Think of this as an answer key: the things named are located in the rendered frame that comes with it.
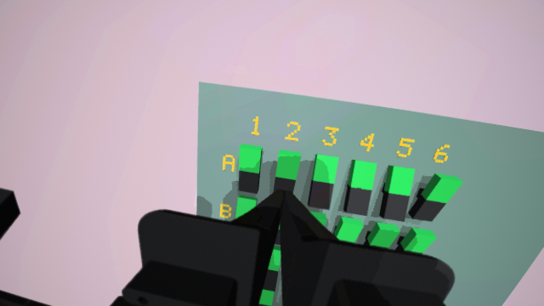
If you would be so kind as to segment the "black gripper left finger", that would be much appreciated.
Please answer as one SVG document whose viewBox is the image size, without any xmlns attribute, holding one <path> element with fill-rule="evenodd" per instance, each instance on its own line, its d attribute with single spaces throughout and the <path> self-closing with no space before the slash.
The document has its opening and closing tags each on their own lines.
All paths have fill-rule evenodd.
<svg viewBox="0 0 544 306">
<path fill-rule="evenodd" d="M 231 221 L 160 209 L 139 220 L 142 268 L 149 260 L 236 279 L 235 306 L 258 306 L 281 221 L 276 190 Z"/>
</svg>

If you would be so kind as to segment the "teal switch panel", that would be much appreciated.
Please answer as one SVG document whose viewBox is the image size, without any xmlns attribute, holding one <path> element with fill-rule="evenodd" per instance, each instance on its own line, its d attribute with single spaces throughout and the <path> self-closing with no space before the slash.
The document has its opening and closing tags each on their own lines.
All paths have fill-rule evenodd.
<svg viewBox="0 0 544 306">
<path fill-rule="evenodd" d="M 544 247 L 544 132 L 199 82 L 196 215 L 276 190 L 340 241 L 451 266 L 446 306 L 502 306 Z"/>
</svg>

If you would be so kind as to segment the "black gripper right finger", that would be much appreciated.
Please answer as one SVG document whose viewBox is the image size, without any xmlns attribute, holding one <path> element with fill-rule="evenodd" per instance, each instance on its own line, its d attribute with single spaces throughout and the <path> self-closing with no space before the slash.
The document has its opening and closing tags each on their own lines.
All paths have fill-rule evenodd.
<svg viewBox="0 0 544 306">
<path fill-rule="evenodd" d="M 326 306 L 333 285 L 353 280 L 437 294 L 455 282 L 429 255 L 340 241 L 288 190 L 280 217 L 282 306 Z"/>
</svg>

